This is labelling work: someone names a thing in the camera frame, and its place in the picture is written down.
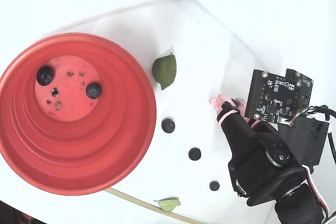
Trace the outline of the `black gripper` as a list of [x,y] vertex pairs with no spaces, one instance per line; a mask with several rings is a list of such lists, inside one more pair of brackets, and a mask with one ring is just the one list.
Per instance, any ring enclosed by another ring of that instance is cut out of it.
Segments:
[[255,206],[282,201],[301,191],[307,170],[320,162],[329,124],[299,118],[294,126],[275,129],[269,123],[245,117],[244,99],[226,95],[210,98],[217,121],[229,143],[228,163],[233,190]]

